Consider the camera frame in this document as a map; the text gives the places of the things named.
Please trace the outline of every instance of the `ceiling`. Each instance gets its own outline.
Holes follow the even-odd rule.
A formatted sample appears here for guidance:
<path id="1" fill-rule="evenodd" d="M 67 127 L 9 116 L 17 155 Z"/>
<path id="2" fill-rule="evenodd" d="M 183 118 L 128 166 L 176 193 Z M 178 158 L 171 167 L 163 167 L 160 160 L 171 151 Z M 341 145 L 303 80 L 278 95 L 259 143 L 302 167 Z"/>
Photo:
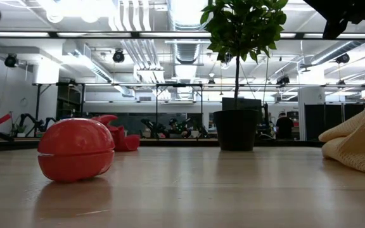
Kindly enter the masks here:
<path id="1" fill-rule="evenodd" d="M 40 8 L 38 1 L 0 0 L 0 10 L 2 13 L 0 30 L 111 30 L 110 26 L 108 25 L 108 17 L 105 16 L 105 12 L 103 12 L 104 16 L 99 18 L 94 23 L 86 23 L 79 16 L 65 17 L 59 23 L 51 23 L 46 18 L 46 10 L 44 8 Z M 149 5 L 149 21 L 152 30 L 170 30 L 169 14 L 166 10 L 166 0 L 150 0 Z M 323 32 L 326 23 L 325 19 L 303 1 L 289 0 L 289 4 L 284 10 L 288 17 L 287 22 L 284 25 L 285 32 Z M 350 23 L 346 32 L 365 32 L 365 21 L 358 25 L 353 25 Z M 158 59 L 160 60 L 160 64 L 164 69 L 164 79 L 177 79 L 174 68 L 176 61 L 172 51 L 172 44 L 167 44 L 166 42 L 169 41 L 160 39 L 154 41 Z M 69 56 L 63 54 L 63 42 L 64 41 L 61 40 L 59 41 L 51 39 L 0 39 L 0 49 L 2 49 L 1 47 L 7 46 L 14 46 L 18 48 L 29 46 L 38 47 L 56 58 L 61 63 L 63 68 L 60 71 L 60 77 L 71 77 L 83 82 L 95 82 L 96 76 L 94 73 L 92 73 L 92 71 L 90 71 L 90 69 L 88 69 L 83 64 L 72 61 Z M 279 41 L 277 43 L 278 49 L 272 51 L 272 58 L 267 59 L 266 56 L 261 55 L 259 56 L 258 65 L 250 58 L 248 58 L 246 62 L 241 62 L 242 68 L 240 70 L 240 80 L 245 82 L 245 77 L 247 77 L 251 83 L 262 84 L 266 81 L 266 78 L 268 78 L 273 84 L 275 84 L 276 78 L 281 74 L 278 73 L 275 75 L 274 73 L 287 65 L 289 61 L 293 61 L 299 57 L 297 60 L 302 63 L 303 60 L 300 57 L 304 56 L 305 59 L 308 59 L 311 56 L 314 56 L 331 47 L 332 45 L 338 44 L 338 42 L 345 41 Z M 125 61 L 123 63 L 114 63 L 112 60 L 112 55 L 114 54 L 115 50 L 122 48 L 122 44 L 119 40 L 85 39 L 78 40 L 77 44 L 87 44 L 92 51 L 91 58 L 98 62 L 107 72 L 110 72 L 117 81 L 136 82 L 136 78 L 132 76 L 134 72 L 134 63 L 129 57 L 127 51 L 124 51 Z M 216 83 L 234 83 L 234 75 L 236 70 L 235 65 L 232 63 L 228 69 L 221 69 L 221 64 L 216 61 L 217 55 L 208 50 L 207 46 L 208 44 L 201 45 L 200 55 L 198 61 L 196 62 L 198 67 L 196 68 L 195 76 L 193 76 L 191 81 L 194 83 L 207 83 L 208 79 L 210 79 L 209 74 L 214 73 Z M 349 51 L 348 55 L 350 56 L 349 64 L 347 66 L 343 66 L 340 70 L 336 70 L 338 68 L 336 63 L 327 62 L 319 66 L 319 68 L 323 68 L 324 72 L 326 73 L 326 83 L 335 84 L 339 78 L 365 71 L 365 59 L 358 61 L 359 59 L 365 57 L 365 44 Z M 300 71 L 302 71 L 302 69 L 297 68 L 296 64 L 293 64 L 292 66 L 285 68 L 283 73 L 289 76 L 291 83 L 297 83 L 298 76 L 300 73 L 302 73 Z M 363 83 L 365 83 L 365 77 L 361 77 L 359 80 L 355 80 L 353 82 L 353 84 Z"/>

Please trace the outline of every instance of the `potted plant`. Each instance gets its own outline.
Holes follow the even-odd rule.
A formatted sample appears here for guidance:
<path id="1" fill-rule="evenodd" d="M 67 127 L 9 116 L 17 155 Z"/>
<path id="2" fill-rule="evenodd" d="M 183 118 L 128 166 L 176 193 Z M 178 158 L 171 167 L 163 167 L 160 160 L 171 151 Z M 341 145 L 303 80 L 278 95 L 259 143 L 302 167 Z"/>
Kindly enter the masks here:
<path id="1" fill-rule="evenodd" d="M 16 136 L 17 137 L 26 137 L 26 125 L 24 126 L 19 126 L 18 124 L 15 124 L 15 129 L 16 129 Z"/>
<path id="2" fill-rule="evenodd" d="M 257 61 L 263 51 L 269 58 L 269 49 L 276 49 L 276 41 L 284 29 L 283 12 L 288 0 L 209 0 L 201 17 L 205 30 L 211 33 L 208 49 L 218 53 L 218 59 L 232 56 L 236 59 L 234 110 L 214 113 L 219 144 L 222 150 L 253 150 L 258 111 L 238 110 L 240 58 L 248 54 Z"/>

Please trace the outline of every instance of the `red plastic toy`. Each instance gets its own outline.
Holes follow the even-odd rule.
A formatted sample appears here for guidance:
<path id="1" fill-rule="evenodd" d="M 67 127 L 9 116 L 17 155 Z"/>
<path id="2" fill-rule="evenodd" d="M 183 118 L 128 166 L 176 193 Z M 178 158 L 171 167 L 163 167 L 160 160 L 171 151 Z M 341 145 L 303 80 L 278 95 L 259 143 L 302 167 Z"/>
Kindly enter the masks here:
<path id="1" fill-rule="evenodd" d="M 140 146 L 140 136 L 139 135 L 131 135 L 125 136 L 125 128 L 124 126 L 114 127 L 109 125 L 111 121 L 117 120 L 118 117 L 114 115 L 102 115 L 100 117 L 92 117 L 93 120 L 101 122 L 103 125 L 108 127 L 111 135 L 113 137 L 113 141 L 115 142 L 115 151 L 118 152 L 128 152 L 135 151 Z"/>
<path id="2" fill-rule="evenodd" d="M 58 182 L 75 182 L 105 173 L 113 161 L 110 131 L 94 120 L 56 122 L 43 135 L 38 152 L 43 174 Z"/>

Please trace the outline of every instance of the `tree trunk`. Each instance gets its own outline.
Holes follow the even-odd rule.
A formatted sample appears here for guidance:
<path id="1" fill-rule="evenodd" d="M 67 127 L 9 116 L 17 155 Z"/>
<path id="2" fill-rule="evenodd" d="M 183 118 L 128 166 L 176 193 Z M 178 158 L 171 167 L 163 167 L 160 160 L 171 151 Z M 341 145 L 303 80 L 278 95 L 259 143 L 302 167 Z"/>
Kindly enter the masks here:
<path id="1" fill-rule="evenodd" d="M 234 109 L 238 109 L 240 52 L 236 56 L 236 81 L 234 86 Z"/>

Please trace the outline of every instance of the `table surface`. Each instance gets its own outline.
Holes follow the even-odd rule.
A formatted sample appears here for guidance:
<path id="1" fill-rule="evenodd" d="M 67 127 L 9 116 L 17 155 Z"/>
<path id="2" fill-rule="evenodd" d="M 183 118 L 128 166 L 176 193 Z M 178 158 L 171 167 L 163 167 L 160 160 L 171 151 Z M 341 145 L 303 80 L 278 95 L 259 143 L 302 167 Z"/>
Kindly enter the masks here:
<path id="1" fill-rule="evenodd" d="M 0 227 L 365 227 L 365 174 L 319 148 L 140 148 L 57 184 L 37 151 L 0 152 Z"/>

